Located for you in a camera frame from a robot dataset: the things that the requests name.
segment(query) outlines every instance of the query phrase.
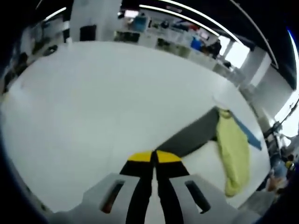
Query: dark gray cloth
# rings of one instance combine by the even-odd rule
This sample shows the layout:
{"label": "dark gray cloth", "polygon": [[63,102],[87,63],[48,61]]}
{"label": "dark gray cloth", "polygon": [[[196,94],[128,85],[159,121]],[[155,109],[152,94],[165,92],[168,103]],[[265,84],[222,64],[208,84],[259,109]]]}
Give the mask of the dark gray cloth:
{"label": "dark gray cloth", "polygon": [[216,140],[218,120],[218,109],[214,107],[204,116],[173,135],[157,150],[184,157],[206,144],[209,140]]}

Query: ceiling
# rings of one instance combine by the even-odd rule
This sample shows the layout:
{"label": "ceiling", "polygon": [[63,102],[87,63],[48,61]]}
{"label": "ceiling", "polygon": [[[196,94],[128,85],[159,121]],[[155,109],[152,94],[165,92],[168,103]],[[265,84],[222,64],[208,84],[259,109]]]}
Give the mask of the ceiling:
{"label": "ceiling", "polygon": [[[17,20],[14,27],[14,34],[26,26],[38,22],[49,14],[68,7],[66,17],[71,15],[71,6],[74,0],[43,0],[36,10],[40,0],[15,1],[19,9],[15,9],[13,15]],[[246,16],[230,0],[175,0],[184,5],[190,6],[219,22],[229,31],[237,36],[245,37],[257,46],[269,51],[265,41],[246,18]],[[295,42],[299,41],[299,24],[296,22],[295,1],[284,0],[279,4],[271,0],[235,0],[253,19],[260,28],[278,61],[279,73],[285,78],[289,85],[296,88],[296,66],[293,48],[290,41],[288,28],[291,30]],[[139,4],[165,8],[167,4],[158,0],[124,0],[123,7],[138,8]],[[189,11],[183,10],[183,15],[193,18],[211,28],[219,29],[213,23],[203,17]]]}

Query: desk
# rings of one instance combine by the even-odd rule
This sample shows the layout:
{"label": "desk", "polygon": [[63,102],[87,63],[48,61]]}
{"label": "desk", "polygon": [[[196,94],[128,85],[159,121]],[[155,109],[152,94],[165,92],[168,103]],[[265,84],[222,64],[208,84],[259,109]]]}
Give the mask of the desk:
{"label": "desk", "polygon": [[[131,154],[155,149],[205,114],[215,94],[262,141],[262,152],[251,150],[259,153],[253,163],[258,175],[239,205],[270,169],[255,116],[228,80],[169,53],[116,42],[61,45],[12,85],[1,105],[1,130],[32,192],[54,212],[69,210],[104,176],[118,173]],[[211,176],[223,175],[215,151],[195,153],[184,159],[191,172],[205,176],[207,163],[215,163]]]}

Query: white table surface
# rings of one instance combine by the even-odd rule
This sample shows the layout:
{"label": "white table surface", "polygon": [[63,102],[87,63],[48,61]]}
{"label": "white table surface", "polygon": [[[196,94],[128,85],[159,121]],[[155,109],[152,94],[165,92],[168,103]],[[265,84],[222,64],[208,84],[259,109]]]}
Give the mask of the white table surface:
{"label": "white table surface", "polygon": [[[263,134],[239,91],[225,78],[159,50],[115,42],[77,42],[29,66],[1,105],[8,155],[29,188],[51,210],[69,210],[127,158],[154,149],[224,102],[262,140],[252,149],[251,180],[228,199],[241,205],[270,169]],[[217,150],[183,159],[224,188]]]}

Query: yellow towel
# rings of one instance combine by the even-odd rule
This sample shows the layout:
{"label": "yellow towel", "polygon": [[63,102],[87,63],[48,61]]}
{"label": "yellow towel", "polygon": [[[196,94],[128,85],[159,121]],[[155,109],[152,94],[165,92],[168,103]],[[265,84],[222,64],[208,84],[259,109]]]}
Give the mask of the yellow towel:
{"label": "yellow towel", "polygon": [[234,196],[249,181],[249,146],[247,136],[228,111],[219,110],[217,140],[227,175],[225,195]]}

